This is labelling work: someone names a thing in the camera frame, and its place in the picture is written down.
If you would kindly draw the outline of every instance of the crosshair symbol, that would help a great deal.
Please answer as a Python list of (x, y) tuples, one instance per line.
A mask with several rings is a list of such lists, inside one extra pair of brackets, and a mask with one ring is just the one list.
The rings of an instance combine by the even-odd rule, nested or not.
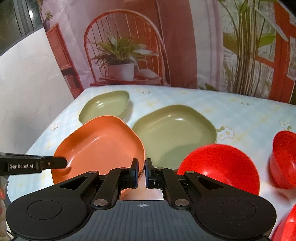
[(149, 205), (147, 205), (146, 203), (141, 203), (141, 204), (138, 205), (138, 206), (140, 206), (141, 208), (145, 208), (145, 207), (147, 207), (147, 206), (149, 206)]

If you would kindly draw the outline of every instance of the gray ribbed panel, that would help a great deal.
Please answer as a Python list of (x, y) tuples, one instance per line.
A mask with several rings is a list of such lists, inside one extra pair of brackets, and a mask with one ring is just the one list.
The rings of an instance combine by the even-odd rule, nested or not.
[(201, 229), (188, 211), (167, 201), (117, 201), (95, 211), (88, 223), (61, 241), (220, 241)]

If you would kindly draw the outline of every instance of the red bowl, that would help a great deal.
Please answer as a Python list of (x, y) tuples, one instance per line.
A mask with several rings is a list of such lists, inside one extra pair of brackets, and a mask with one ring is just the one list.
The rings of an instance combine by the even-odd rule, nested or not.
[(239, 149), (212, 144), (191, 152), (181, 163), (178, 174), (195, 171), (241, 190), (259, 195), (260, 180), (251, 159)]
[(296, 241), (296, 204), (275, 230), (272, 241)]
[(274, 137), (269, 161), (270, 173), (278, 187), (296, 188), (296, 134), (280, 131)]

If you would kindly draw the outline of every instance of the white plant pot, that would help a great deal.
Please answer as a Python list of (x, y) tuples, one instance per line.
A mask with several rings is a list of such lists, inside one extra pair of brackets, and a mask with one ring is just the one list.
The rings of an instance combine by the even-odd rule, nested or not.
[(132, 81), (135, 71), (134, 64), (108, 65), (109, 75), (116, 80)]

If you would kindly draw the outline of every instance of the orange plate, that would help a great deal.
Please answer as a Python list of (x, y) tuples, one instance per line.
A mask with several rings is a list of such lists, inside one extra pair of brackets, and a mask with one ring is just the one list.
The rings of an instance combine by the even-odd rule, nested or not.
[(54, 156), (68, 161), (65, 169), (52, 169), (54, 184), (92, 170), (104, 175), (114, 168), (130, 167), (133, 158), (139, 160), (140, 176), (145, 163), (141, 140), (121, 119), (109, 115), (78, 128), (58, 146)]

